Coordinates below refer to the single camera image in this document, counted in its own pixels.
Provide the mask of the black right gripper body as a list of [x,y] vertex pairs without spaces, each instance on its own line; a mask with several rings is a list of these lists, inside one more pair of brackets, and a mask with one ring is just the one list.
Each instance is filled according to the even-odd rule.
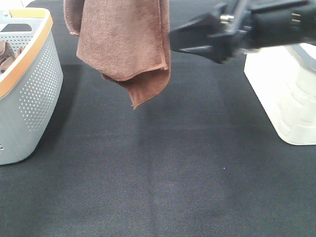
[[314,0],[238,0],[218,11],[219,29],[209,34],[209,59],[223,63],[238,50],[316,43]]

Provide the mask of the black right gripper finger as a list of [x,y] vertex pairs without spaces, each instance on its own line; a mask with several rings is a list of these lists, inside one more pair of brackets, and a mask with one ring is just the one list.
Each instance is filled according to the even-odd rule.
[[180,48],[180,47],[176,47],[175,45],[172,45],[170,49],[174,52],[193,54],[193,55],[198,55],[205,58],[213,58],[214,56],[213,47],[211,45],[199,45],[199,46],[184,47],[184,48]]
[[183,24],[169,33],[170,36],[179,35],[182,33],[202,33],[213,34],[220,31],[221,22],[219,16],[214,16],[211,13],[199,15],[191,19],[186,24]]

